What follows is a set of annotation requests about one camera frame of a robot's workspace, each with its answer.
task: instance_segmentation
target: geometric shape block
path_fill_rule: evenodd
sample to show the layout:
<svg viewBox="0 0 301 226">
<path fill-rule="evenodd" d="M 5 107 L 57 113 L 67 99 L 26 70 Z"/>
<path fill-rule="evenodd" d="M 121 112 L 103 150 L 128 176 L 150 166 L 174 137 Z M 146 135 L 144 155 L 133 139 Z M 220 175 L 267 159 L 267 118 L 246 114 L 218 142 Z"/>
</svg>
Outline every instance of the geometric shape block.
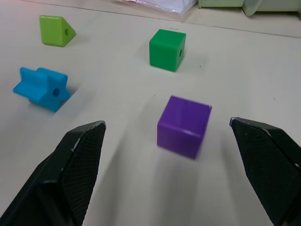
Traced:
<svg viewBox="0 0 301 226">
<path fill-rule="evenodd" d="M 157 145 L 195 159 L 212 107 L 171 96 L 158 122 Z"/>
<path fill-rule="evenodd" d="M 275 226 L 301 225 L 301 148 L 282 130 L 231 118 L 246 176 Z"/>
<path fill-rule="evenodd" d="M 184 57 L 186 34 L 158 30 L 150 40 L 150 65 L 175 72 Z"/>
<path fill-rule="evenodd" d="M 61 16 L 40 16 L 42 43 L 45 45 L 67 45 L 76 35 L 74 29 Z"/>
<path fill-rule="evenodd" d="M 61 102 L 70 98 L 66 89 L 68 76 L 39 68 L 36 71 L 21 67 L 21 81 L 14 92 L 27 97 L 31 102 L 56 112 Z"/>
<path fill-rule="evenodd" d="M 244 0 L 198 0 L 198 7 L 242 7 Z"/>
<path fill-rule="evenodd" d="M 70 130 L 30 175 L 1 226 L 80 226 L 96 182 L 104 121 Z"/>
</svg>

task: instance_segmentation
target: table surface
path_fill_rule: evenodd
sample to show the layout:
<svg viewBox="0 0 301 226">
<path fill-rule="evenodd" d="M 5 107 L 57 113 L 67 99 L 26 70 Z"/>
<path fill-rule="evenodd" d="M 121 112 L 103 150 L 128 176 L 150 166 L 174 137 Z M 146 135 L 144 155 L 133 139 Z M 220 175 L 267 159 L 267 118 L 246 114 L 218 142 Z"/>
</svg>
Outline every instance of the table surface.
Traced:
<svg viewBox="0 0 301 226">
<path fill-rule="evenodd" d="M 65 47 L 40 42 L 39 15 L 77 31 Z M 301 40 L 17 0 L 0 1 L 0 214 L 72 128 L 105 120 L 85 226 L 270 226 L 229 126 L 232 116 L 284 129 L 301 144 Z M 176 73 L 150 67 L 158 29 L 187 33 Z M 12 92 L 19 69 L 69 75 L 56 112 Z M 213 106 L 196 161 L 156 146 L 171 95 Z"/>
</svg>

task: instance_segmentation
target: hole in cube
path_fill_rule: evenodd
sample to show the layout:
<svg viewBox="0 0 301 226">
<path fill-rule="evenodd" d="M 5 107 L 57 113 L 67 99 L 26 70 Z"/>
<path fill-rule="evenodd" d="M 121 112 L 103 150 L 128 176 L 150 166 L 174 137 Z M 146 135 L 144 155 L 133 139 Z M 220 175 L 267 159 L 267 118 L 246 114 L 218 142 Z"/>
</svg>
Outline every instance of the hole in cube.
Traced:
<svg viewBox="0 0 301 226">
<path fill-rule="evenodd" d="M 57 97 L 58 95 L 60 95 L 60 90 L 58 88 L 56 88 L 55 90 L 53 90 L 52 95 L 54 97 Z"/>
</svg>

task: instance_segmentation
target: blue star-shaped block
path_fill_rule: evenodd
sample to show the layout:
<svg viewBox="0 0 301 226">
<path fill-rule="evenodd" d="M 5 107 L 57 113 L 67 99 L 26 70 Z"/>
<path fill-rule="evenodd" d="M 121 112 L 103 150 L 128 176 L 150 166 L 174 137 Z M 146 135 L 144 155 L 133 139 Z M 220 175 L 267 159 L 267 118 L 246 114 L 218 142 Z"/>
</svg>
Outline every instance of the blue star-shaped block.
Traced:
<svg viewBox="0 0 301 226">
<path fill-rule="evenodd" d="M 21 81 L 14 92 L 31 102 L 56 112 L 61 102 L 70 98 L 66 89 L 68 76 L 45 68 L 36 71 L 21 67 Z"/>
</svg>

